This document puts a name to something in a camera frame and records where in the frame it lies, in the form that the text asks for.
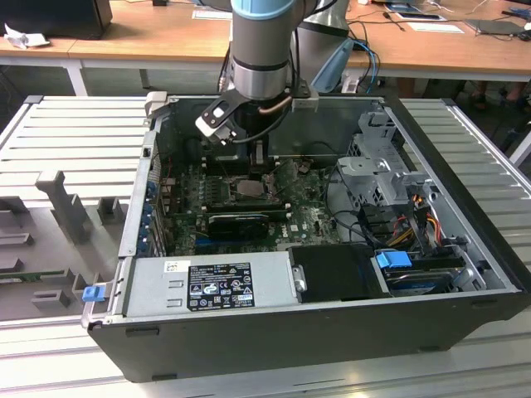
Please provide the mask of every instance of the computer case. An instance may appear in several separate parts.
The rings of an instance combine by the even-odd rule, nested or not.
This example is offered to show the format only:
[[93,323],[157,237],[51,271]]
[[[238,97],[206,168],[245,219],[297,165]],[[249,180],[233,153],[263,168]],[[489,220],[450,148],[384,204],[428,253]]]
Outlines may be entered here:
[[8,0],[0,2],[0,32],[4,23],[25,33],[46,37],[100,39],[113,17],[109,0]]

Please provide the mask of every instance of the blue plastic tab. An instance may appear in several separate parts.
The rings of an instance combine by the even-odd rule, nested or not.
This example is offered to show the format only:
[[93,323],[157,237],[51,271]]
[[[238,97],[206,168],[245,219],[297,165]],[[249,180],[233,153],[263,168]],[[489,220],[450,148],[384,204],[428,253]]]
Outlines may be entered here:
[[412,261],[405,251],[383,251],[376,256],[380,268],[411,267]]
[[264,21],[287,12],[295,0],[231,0],[232,11],[245,19]]
[[312,86],[319,93],[329,93],[338,85],[353,47],[354,41],[352,39],[345,40],[325,62],[312,81]]
[[81,299],[84,303],[105,301],[105,286],[87,286]]

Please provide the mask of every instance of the red wire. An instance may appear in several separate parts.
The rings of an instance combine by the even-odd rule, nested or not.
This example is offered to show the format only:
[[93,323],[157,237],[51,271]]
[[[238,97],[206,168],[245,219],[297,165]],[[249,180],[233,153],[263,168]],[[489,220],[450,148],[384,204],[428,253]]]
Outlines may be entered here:
[[398,229],[398,223],[400,221],[403,221],[403,220],[406,220],[406,216],[402,216],[402,217],[398,218],[398,220],[395,222],[395,225],[393,226],[393,233],[392,233],[393,236],[395,236],[398,233],[398,230],[397,230]]

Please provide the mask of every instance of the paper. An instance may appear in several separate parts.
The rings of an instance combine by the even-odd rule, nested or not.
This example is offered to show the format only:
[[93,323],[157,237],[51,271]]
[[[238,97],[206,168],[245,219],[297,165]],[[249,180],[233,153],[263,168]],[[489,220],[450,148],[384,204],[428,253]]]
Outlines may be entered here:
[[192,13],[193,19],[217,19],[222,21],[231,21],[232,12],[213,11],[208,7],[196,7]]
[[46,46],[50,44],[49,41],[41,33],[22,33],[11,29],[7,24],[4,24],[6,34],[3,38],[11,43],[12,46],[26,50],[28,47]]
[[417,32],[464,33],[456,25],[442,23],[408,22],[407,25]]

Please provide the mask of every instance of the power supply label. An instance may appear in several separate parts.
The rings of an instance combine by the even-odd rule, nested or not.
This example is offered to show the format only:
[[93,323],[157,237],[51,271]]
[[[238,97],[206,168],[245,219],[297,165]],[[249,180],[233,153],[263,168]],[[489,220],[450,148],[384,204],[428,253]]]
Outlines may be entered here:
[[187,306],[190,311],[254,307],[251,264],[190,266]]

